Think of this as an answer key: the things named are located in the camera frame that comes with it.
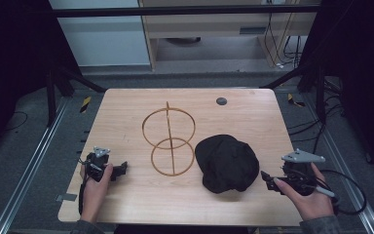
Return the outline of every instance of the aluminum rail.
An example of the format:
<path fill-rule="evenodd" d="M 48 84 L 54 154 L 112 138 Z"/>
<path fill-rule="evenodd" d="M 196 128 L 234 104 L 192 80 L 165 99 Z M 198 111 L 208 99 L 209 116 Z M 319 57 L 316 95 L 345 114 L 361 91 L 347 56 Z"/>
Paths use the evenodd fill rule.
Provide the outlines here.
<path fill-rule="evenodd" d="M 11 199 L 7 203 L 4 211 L 0 215 L 0 234 L 5 234 L 8 232 L 12 221 L 14 220 L 15 215 L 18 212 L 20 204 L 23 201 L 23 198 L 28 191 L 28 188 L 35 177 L 36 173 L 38 172 L 39 166 L 44 158 L 48 147 L 56 133 L 56 129 L 58 128 L 60 121 L 65 113 L 66 106 L 70 99 L 63 97 L 60 101 L 59 108 L 58 108 L 58 115 L 54 121 L 54 123 L 47 128 L 44 132 L 41 141 L 39 142 L 34 154 L 32 155 L 31 160 L 29 161 L 28 166 L 23 173 L 17 188 L 15 189 Z"/>

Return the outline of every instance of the human hand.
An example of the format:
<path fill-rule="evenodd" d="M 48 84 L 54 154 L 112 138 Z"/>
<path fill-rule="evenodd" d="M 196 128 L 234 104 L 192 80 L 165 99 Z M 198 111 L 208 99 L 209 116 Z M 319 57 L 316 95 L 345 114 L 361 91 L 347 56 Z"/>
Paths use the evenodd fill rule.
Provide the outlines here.
<path fill-rule="evenodd" d="M 108 190 L 108 184 L 113 171 L 113 165 L 108 164 L 105 168 L 104 175 L 99 182 L 89 178 L 84 189 L 83 211 L 81 220 L 95 224 L 99 210 L 104 202 Z M 85 175 L 85 166 L 81 167 L 81 177 Z"/>
<path fill-rule="evenodd" d="M 324 181 L 324 176 L 316 165 L 312 163 L 311 166 L 315 176 Z M 309 196 L 302 196 L 286 182 L 278 178 L 274 178 L 274 181 L 280 191 L 293 202 L 304 221 L 334 215 L 332 202 L 328 196 L 317 191 L 314 191 Z"/>

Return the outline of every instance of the sleeve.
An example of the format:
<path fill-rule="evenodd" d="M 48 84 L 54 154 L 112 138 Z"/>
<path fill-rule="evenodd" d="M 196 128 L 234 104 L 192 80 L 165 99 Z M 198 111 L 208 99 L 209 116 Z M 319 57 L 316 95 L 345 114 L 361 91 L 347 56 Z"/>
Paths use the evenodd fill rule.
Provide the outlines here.
<path fill-rule="evenodd" d="M 104 234 L 104 232 L 90 222 L 78 220 L 70 234 Z"/>
<path fill-rule="evenodd" d="M 334 234 L 340 233 L 338 218 L 335 215 L 319 217 L 300 222 L 303 233 Z"/>

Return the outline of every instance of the black cloth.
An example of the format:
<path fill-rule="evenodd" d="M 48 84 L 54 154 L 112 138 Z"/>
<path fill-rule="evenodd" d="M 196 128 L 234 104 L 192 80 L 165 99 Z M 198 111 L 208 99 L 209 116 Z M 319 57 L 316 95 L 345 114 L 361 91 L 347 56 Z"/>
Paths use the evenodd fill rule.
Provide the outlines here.
<path fill-rule="evenodd" d="M 250 146 L 229 135 L 202 140 L 195 153 L 203 185 L 213 193 L 246 191 L 259 174 L 259 161 Z"/>

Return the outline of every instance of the wooden table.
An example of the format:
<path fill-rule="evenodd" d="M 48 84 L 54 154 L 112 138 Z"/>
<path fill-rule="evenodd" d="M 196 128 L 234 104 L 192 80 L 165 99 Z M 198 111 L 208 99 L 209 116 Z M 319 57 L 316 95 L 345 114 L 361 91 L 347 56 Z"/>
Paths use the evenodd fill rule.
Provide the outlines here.
<path fill-rule="evenodd" d="M 216 103 L 226 98 L 227 104 Z M 180 108 L 190 114 L 196 130 L 190 140 L 194 148 L 202 139 L 227 134 L 250 145 L 260 169 L 281 176 L 281 156 L 293 151 L 281 117 L 276 96 L 259 89 L 111 89 L 105 94 L 84 147 L 82 159 L 94 146 L 111 149 L 109 162 L 128 161 L 127 174 L 111 182 L 98 221 L 111 223 L 297 226 L 301 220 L 285 196 L 269 191 L 261 175 L 245 192 L 230 190 L 221 194 L 202 184 L 203 173 L 197 161 L 186 173 L 167 176 L 158 173 L 151 162 L 153 146 L 143 136 L 144 119 L 156 110 Z M 172 137 L 188 139 L 194 129 L 183 112 L 169 111 Z M 145 122 L 146 137 L 153 143 L 168 138 L 166 111 Z M 174 140 L 174 147 L 181 140 Z M 169 140 L 161 147 L 169 146 Z M 191 160 L 188 145 L 174 149 L 175 170 L 183 170 Z M 156 149 L 154 160 L 160 170 L 171 172 L 170 150 Z M 78 194 L 82 179 L 80 165 L 67 193 Z M 79 219 L 78 199 L 63 201 L 58 218 Z"/>

